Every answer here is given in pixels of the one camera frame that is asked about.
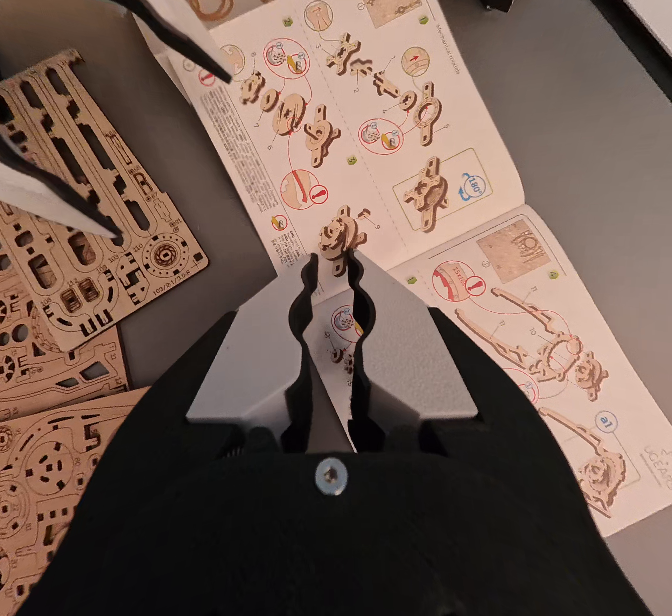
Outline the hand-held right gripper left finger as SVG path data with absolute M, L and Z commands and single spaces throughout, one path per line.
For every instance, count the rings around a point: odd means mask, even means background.
M 242 304 L 186 414 L 190 423 L 265 427 L 306 452 L 313 418 L 310 353 L 318 258 L 305 255 Z

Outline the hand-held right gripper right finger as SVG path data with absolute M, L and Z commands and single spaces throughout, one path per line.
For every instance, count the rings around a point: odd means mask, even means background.
M 359 251 L 350 251 L 354 353 L 348 434 L 377 452 L 399 427 L 471 420 L 478 410 L 428 305 Z

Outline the narrow slotted wooden parts sheet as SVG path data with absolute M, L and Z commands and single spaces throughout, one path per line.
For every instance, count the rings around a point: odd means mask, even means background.
M 1 205 L 1 253 L 62 351 L 208 265 L 174 203 L 77 77 L 82 61 L 69 49 L 1 81 L 4 135 L 121 231 L 109 239 Z

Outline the gear-oval wooden parts sheet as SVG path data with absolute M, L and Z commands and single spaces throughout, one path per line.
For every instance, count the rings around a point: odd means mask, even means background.
M 1 614 L 14 615 L 53 561 L 140 388 L 1 422 Z

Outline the ring-cutout wooden parts sheet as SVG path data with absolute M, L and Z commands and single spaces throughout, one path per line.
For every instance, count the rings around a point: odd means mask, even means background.
M 116 326 L 62 352 L 1 254 L 1 422 L 129 389 Z

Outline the instruction booklet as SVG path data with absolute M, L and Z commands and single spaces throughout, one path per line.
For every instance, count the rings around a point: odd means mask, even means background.
M 363 334 L 346 253 L 438 308 L 540 411 L 603 536 L 671 505 L 671 424 L 526 206 L 437 0 L 274 0 L 169 51 L 280 271 L 321 256 L 307 343 L 343 428 Z

